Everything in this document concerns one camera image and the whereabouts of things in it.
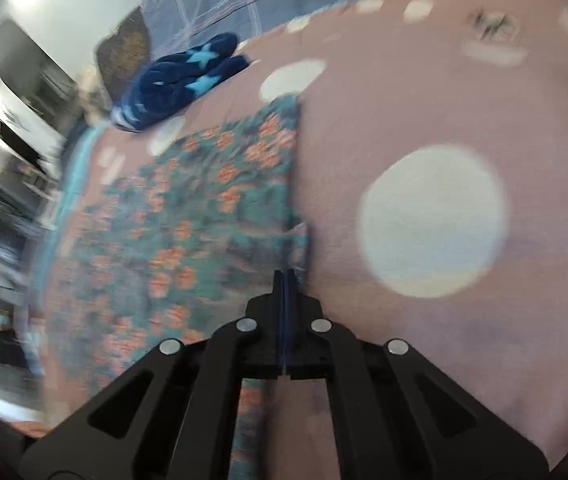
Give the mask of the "light blue bed sheet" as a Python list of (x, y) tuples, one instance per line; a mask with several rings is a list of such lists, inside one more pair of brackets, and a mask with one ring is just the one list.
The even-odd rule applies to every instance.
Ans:
[(52, 227), (45, 231), (35, 253), (29, 290), (31, 308), (42, 309), (43, 296), (57, 249), (66, 233), (71, 212), (83, 195), (93, 149), (107, 126), (108, 122), (103, 120), (96, 126), (86, 127), (76, 137), (73, 148), (66, 151), (68, 157), (61, 175), (61, 194), (52, 216)]

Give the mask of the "white wardrobe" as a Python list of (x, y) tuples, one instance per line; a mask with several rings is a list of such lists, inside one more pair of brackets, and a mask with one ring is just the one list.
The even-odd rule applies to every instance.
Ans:
[(82, 116), (78, 84), (12, 18), (0, 0), (0, 147), (3, 132), (35, 152), (37, 165), (58, 179), (63, 144)]

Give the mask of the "pink polka-dot blanket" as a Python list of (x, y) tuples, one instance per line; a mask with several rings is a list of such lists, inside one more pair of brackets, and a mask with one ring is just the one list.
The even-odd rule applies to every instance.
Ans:
[(359, 0), (239, 47), (247, 70), (141, 133), (109, 122), (78, 208), (190, 134), (301, 107), (301, 280), (568, 454), (568, 0)]

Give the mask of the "navy star-print garment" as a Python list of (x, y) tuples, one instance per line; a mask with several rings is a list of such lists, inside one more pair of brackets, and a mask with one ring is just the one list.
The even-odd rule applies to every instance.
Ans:
[(111, 122), (124, 131), (143, 132), (185, 110), (249, 66), (236, 52), (238, 44), (237, 35), (223, 32), (200, 46), (158, 58), (113, 103)]

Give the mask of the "dark brown patterned pillow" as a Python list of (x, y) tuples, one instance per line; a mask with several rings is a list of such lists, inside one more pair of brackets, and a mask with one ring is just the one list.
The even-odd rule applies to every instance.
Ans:
[(95, 58), (110, 101), (118, 101), (137, 72), (150, 61), (149, 32), (139, 6), (101, 40)]

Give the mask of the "teal floral garment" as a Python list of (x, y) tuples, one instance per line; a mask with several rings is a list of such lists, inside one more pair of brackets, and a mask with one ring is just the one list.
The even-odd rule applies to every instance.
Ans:
[(162, 339), (202, 341), (267, 292), (307, 276), (310, 233), (293, 206), (301, 107), (175, 141), (68, 210), (37, 263), (50, 420), (76, 411)]

